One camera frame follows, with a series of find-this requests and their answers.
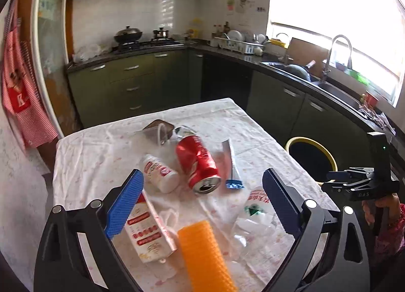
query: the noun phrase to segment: faucet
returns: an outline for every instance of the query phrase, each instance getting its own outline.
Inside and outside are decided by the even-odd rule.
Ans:
[[[323,71],[322,71],[322,75],[323,75],[323,76],[322,76],[322,82],[324,82],[324,81],[327,80],[328,73],[331,72],[331,70],[329,69],[329,62],[331,61],[331,55],[332,55],[333,46],[334,46],[334,44],[335,44],[335,42],[336,42],[336,40],[337,40],[338,38],[344,38],[345,40],[348,41],[348,44],[349,44],[349,51],[350,51],[349,60],[348,60],[348,69],[352,69],[352,52],[353,52],[352,43],[349,41],[349,39],[348,39],[345,35],[337,35],[337,36],[332,40],[332,46],[331,46],[331,49],[329,50],[329,53],[328,53],[327,62],[326,62],[326,64],[325,64],[325,66],[323,67]]]

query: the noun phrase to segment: dish rack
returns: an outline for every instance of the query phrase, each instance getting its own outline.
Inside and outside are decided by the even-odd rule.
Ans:
[[[261,44],[246,43],[235,40],[227,40],[226,38],[215,37],[218,41],[218,46],[220,48],[225,48],[227,50],[240,52],[242,54],[254,54],[255,48],[263,48]]]

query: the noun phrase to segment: green cabinet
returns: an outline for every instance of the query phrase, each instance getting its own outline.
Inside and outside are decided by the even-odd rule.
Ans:
[[[255,71],[246,112],[284,147],[304,97],[302,91]]]
[[[320,100],[306,95],[291,137],[307,137],[330,151],[338,169],[373,167],[366,132]]]
[[[160,109],[190,103],[187,63],[186,51],[155,53],[153,65],[157,83],[156,99]]]
[[[84,128],[110,121],[106,65],[68,74],[70,89]]]
[[[190,104],[183,50],[101,63],[68,79],[84,128]]]
[[[155,109],[155,74],[141,75],[110,84],[110,120],[152,112]]]
[[[190,79],[190,102],[197,104],[201,102],[201,86],[203,79],[204,56],[200,52],[189,51],[188,53],[188,75]]]

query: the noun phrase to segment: white tablecloth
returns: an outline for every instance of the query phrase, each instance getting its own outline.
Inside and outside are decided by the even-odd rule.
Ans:
[[[325,208],[336,207],[307,172],[231,99],[96,126],[60,140],[53,179],[55,204],[72,210],[85,207],[93,199],[103,199],[111,188],[120,186],[125,181],[133,168],[138,168],[138,161],[146,152],[160,152],[163,159],[170,161],[167,164],[180,171],[171,148],[173,145],[157,149],[143,134],[137,133],[155,119],[195,129],[220,167],[221,142],[231,138],[244,189],[229,190],[222,184],[214,192],[197,197],[190,191],[185,180],[174,192],[167,195],[161,194],[150,184],[146,184],[145,189],[157,212],[175,231],[197,221],[209,220],[239,290],[261,291],[288,253],[293,237],[284,232],[275,215],[275,233],[264,243],[258,244],[257,254],[250,254],[237,262],[232,261],[229,240],[236,217],[250,191],[261,185],[263,172],[273,167],[283,181],[294,186],[303,198],[312,198]],[[314,263],[320,259],[325,238],[321,237]],[[83,236],[80,241],[93,279],[103,285]],[[114,237],[113,243],[144,291],[191,292],[180,251],[170,256],[163,266],[144,265],[132,248],[125,231]]]

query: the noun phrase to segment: kitchen cabinet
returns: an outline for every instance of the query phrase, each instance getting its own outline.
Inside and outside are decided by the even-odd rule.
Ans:
[[[333,108],[306,95],[291,137],[308,137],[321,143],[339,170],[373,167],[366,132]]]
[[[255,71],[246,112],[284,147],[304,98],[302,91]]]
[[[156,101],[159,109],[184,106],[190,103],[186,51],[155,53],[153,58],[157,83]]]
[[[105,67],[99,68],[102,66],[68,74],[74,103],[84,128],[110,121],[108,71]]]
[[[155,74],[141,75],[110,84],[111,121],[152,112],[156,103]]]
[[[231,98],[246,110],[252,83],[252,69],[216,56],[204,55],[201,101]]]
[[[189,51],[188,53],[188,74],[190,79],[190,102],[197,104],[201,102],[201,82],[203,79],[204,55],[200,52]]]
[[[84,128],[155,111],[153,54],[101,63],[68,74]]]
[[[84,128],[190,104],[187,51],[112,60],[68,79]]]

